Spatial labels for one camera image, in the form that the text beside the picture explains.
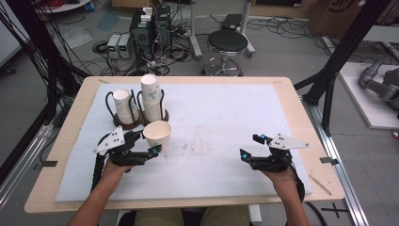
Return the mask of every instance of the black pole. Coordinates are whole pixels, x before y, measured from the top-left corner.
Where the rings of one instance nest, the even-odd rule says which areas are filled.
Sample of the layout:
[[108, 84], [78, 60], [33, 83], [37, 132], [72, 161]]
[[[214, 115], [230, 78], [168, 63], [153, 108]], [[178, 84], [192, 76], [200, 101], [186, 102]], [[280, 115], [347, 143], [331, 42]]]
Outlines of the black pole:
[[340, 44], [329, 58], [323, 70], [295, 84], [296, 89], [301, 89], [313, 83], [309, 92], [303, 96], [303, 100], [309, 102], [311, 105], [317, 105], [322, 95], [326, 92], [322, 126], [328, 136], [330, 136], [329, 120], [335, 79], [343, 65], [363, 41], [364, 37], [378, 19], [378, 16], [384, 11], [390, 1], [391, 0], [368, 0], [355, 21], [346, 31]]

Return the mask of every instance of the round stool seat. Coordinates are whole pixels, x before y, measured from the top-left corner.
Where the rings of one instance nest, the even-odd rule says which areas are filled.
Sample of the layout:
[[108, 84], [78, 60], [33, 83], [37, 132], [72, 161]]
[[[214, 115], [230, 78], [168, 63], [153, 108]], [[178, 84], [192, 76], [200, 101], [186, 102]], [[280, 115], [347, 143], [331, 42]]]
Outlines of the round stool seat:
[[247, 48], [245, 36], [233, 30], [218, 30], [208, 37], [208, 46], [220, 53], [239, 54]]

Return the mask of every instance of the person's arm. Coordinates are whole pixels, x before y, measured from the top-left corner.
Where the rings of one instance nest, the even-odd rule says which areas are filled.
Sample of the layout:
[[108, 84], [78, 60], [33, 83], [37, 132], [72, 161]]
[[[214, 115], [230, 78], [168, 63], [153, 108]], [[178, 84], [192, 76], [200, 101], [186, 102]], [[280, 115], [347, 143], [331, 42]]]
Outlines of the person's arm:
[[117, 189], [123, 173], [130, 168], [116, 166], [108, 159], [100, 182], [68, 222], [68, 226], [97, 225], [109, 197]]
[[289, 169], [279, 173], [267, 171], [262, 171], [262, 173], [273, 182], [273, 186], [282, 200], [288, 226], [311, 225], [299, 199], [294, 174]]

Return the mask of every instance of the wooden table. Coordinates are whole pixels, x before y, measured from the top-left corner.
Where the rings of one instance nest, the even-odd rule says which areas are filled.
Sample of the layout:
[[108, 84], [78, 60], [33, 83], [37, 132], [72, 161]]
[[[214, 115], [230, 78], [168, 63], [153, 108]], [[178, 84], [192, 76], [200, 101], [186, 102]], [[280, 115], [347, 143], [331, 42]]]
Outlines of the wooden table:
[[[74, 211], [81, 202], [55, 202], [55, 196], [62, 180], [70, 152], [78, 138], [79, 130], [91, 107], [98, 87], [103, 83], [138, 84], [140, 77], [89, 77], [72, 105], [71, 111], [61, 128], [50, 152], [49, 161], [57, 161], [54, 168], [43, 168], [25, 204], [27, 213], [50, 213]], [[285, 77], [159, 77], [161, 84], [264, 84], [273, 85], [281, 107], [290, 126], [293, 137], [311, 144], [306, 152], [300, 152], [302, 162], [309, 174], [313, 193], [305, 201], [326, 201], [343, 199], [343, 187], [330, 164], [322, 164], [326, 152], [313, 129], [311, 121], [300, 102], [293, 84]], [[194, 207], [280, 202], [279, 198], [265, 196], [237, 198], [201, 198], [143, 201], [109, 202], [106, 209], [140, 209], [162, 207]]]

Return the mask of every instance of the white paper sheet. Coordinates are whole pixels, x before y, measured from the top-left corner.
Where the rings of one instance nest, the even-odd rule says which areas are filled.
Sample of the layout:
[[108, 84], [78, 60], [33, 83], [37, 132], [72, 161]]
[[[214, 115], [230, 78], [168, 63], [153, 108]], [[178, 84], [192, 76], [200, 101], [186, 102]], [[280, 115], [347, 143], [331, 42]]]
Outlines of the white paper sheet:
[[[115, 129], [104, 98], [121, 88], [138, 93], [140, 86], [99, 87], [72, 149], [57, 202], [83, 201], [88, 196], [96, 157], [93, 149]], [[253, 156], [269, 155], [266, 146], [252, 140], [253, 134], [291, 135], [272, 86], [161, 84], [161, 88], [172, 126], [169, 149], [126, 173], [111, 200], [276, 195], [271, 182], [241, 161], [239, 153], [241, 148]], [[111, 97], [109, 103], [115, 110]], [[146, 140], [140, 139], [133, 151], [148, 148]], [[312, 193], [297, 150], [292, 155], [306, 193]]]

